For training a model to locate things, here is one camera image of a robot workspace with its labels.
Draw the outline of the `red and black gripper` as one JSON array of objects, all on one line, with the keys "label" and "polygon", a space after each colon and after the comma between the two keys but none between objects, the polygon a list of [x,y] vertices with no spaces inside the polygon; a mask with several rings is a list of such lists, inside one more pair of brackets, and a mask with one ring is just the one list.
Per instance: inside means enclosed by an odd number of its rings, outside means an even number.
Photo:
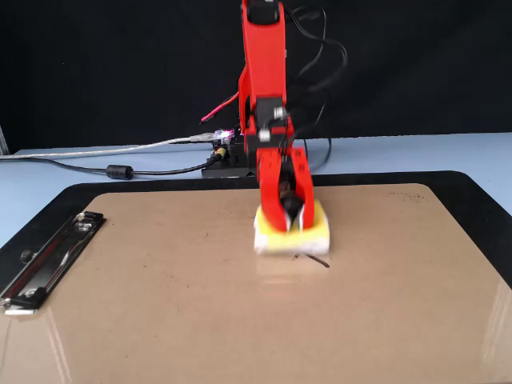
[{"label": "red and black gripper", "polygon": [[257,164],[262,215],[275,231],[285,233],[290,230],[291,221],[281,203],[280,183],[288,182],[294,173],[295,192],[303,201],[298,225],[300,230],[308,230],[314,221],[313,182],[305,150],[291,148],[294,139],[291,116],[286,121],[271,120],[263,130],[265,133],[260,139],[261,129],[254,116],[250,116],[244,130],[244,152],[248,166]]}]

